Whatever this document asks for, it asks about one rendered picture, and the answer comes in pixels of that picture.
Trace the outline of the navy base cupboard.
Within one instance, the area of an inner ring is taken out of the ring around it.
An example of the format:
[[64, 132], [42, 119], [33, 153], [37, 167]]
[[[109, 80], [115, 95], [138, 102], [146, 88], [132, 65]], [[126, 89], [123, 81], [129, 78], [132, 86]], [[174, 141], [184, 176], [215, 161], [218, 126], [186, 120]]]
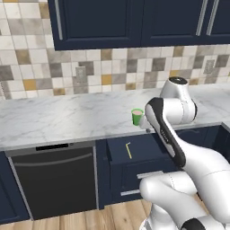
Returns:
[[0, 152], [0, 225], [29, 218], [8, 158]]
[[181, 129], [176, 133], [188, 143], [214, 149], [227, 160], [230, 159], [230, 132], [221, 125]]

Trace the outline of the grey wall socket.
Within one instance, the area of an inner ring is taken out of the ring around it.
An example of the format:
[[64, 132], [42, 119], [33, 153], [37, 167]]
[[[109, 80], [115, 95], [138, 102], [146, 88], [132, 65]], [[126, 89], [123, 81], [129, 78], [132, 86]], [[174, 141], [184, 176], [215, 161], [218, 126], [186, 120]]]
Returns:
[[204, 73], [211, 74], [214, 68], [215, 60], [211, 59], [206, 62]]
[[79, 83], [86, 82], [86, 70], [84, 66], [78, 66], [75, 69], [75, 73], [76, 73], [76, 79]]

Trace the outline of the green smoothie cup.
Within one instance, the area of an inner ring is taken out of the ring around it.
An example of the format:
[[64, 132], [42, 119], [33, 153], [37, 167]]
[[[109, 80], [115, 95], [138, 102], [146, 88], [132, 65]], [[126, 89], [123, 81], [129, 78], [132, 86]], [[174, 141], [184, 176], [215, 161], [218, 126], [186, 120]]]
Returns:
[[139, 121], [141, 120], [142, 116], [144, 115], [144, 112], [139, 109], [139, 108], [135, 108], [131, 111], [131, 114], [132, 114], [132, 121], [133, 121], [133, 124], [135, 126], [138, 126], [139, 125]]

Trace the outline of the wide navy wall cupboard door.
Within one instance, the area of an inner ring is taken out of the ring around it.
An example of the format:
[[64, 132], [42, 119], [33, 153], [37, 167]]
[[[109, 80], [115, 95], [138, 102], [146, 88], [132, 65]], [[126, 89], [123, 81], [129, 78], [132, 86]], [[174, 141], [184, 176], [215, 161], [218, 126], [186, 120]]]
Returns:
[[144, 0], [59, 0], [63, 40], [55, 1], [48, 4], [55, 50], [140, 46]]

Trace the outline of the navy open drawer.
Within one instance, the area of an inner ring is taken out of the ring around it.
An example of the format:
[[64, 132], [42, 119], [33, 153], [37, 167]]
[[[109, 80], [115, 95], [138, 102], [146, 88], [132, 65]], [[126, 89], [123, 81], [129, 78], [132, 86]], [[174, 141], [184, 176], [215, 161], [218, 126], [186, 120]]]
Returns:
[[[126, 148], [128, 142], [131, 143], [128, 147], [132, 159], [129, 159]], [[113, 190], [135, 182], [140, 173], [169, 173], [179, 170], [156, 134], [110, 138], [107, 140], [107, 147]]]

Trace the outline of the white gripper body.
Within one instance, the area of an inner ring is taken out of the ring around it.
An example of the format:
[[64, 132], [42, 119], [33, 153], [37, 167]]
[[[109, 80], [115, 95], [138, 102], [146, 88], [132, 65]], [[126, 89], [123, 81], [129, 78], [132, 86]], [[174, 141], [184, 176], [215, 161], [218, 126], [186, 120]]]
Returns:
[[151, 128], [151, 124], [147, 121], [146, 116], [143, 115], [139, 121], [139, 127], [148, 130]]

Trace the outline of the navy lower drawer front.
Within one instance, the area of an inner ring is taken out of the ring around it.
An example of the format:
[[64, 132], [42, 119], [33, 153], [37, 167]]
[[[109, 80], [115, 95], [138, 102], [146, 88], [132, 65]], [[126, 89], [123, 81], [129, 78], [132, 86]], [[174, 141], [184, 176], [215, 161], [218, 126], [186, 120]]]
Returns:
[[142, 196], [140, 193], [129, 195], [129, 196], [120, 196], [120, 193], [122, 191], [128, 191], [128, 190], [138, 190], [139, 189], [139, 183], [140, 180], [136, 179], [135, 182], [127, 185], [122, 185], [118, 190], [113, 190], [111, 192], [112, 202], [113, 203], [120, 203], [120, 202], [128, 202], [132, 200], [142, 199]]

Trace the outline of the black dishwasher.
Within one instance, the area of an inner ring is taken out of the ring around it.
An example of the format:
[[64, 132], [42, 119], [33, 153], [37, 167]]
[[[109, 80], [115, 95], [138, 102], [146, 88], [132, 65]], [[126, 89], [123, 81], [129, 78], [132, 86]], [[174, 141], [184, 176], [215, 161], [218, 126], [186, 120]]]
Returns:
[[[18, 167], [93, 153], [85, 159], [48, 166]], [[99, 207], [95, 143], [65, 143], [5, 152], [32, 219], [57, 217]]]

